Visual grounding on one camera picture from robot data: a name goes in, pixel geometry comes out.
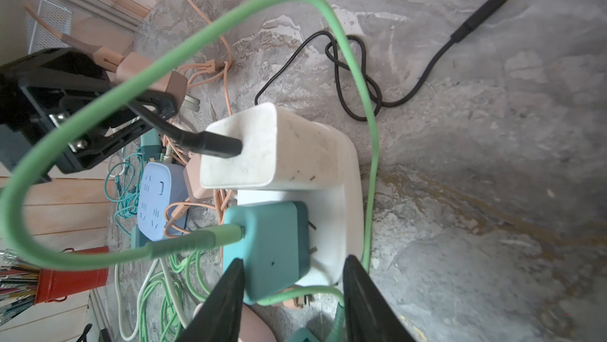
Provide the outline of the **pink charger from blue strip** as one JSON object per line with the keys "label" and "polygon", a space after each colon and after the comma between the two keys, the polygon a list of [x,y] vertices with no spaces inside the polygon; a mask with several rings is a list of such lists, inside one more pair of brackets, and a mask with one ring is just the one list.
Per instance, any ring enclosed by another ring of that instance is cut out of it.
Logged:
{"label": "pink charger from blue strip", "polygon": [[184,179],[187,187],[188,199],[193,202],[202,202],[213,197],[213,190],[205,188],[200,181],[201,158],[200,154],[189,152],[189,160],[184,168]]}

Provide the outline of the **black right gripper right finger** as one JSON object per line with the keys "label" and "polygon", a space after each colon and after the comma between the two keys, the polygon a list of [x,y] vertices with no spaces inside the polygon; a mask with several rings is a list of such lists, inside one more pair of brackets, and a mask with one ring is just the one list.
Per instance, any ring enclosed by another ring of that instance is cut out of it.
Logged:
{"label": "black right gripper right finger", "polygon": [[348,341],[414,342],[353,255],[346,258],[343,281]]}

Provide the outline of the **teal USB charger plug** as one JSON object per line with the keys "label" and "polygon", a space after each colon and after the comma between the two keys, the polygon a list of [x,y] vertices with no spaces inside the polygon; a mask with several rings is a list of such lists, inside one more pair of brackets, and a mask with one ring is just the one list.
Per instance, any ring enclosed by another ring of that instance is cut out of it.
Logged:
{"label": "teal USB charger plug", "polygon": [[300,328],[289,337],[287,342],[319,342],[318,338],[307,328]]}

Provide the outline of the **pink power strip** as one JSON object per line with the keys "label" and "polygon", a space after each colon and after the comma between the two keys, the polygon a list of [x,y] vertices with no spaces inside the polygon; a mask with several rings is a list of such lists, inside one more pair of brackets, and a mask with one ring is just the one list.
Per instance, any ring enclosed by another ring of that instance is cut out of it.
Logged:
{"label": "pink power strip", "polygon": [[246,305],[239,319],[228,306],[199,306],[190,330],[193,341],[277,341],[265,321]]}

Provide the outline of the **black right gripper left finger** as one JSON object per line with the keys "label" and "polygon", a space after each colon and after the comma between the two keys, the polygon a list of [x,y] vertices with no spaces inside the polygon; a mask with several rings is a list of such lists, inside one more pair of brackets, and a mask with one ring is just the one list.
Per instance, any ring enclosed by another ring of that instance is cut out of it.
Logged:
{"label": "black right gripper left finger", "polygon": [[245,290],[242,259],[234,259],[178,341],[237,341]]}

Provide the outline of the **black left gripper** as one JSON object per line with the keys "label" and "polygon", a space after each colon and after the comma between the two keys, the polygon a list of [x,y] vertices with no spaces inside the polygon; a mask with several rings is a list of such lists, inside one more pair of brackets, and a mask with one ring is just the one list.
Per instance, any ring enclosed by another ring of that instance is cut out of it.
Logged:
{"label": "black left gripper", "polygon": [[[48,133],[113,87],[107,73],[73,48],[38,51],[1,68],[1,163],[13,171]],[[126,106],[63,150],[53,163],[63,174],[88,171],[151,125]]]}

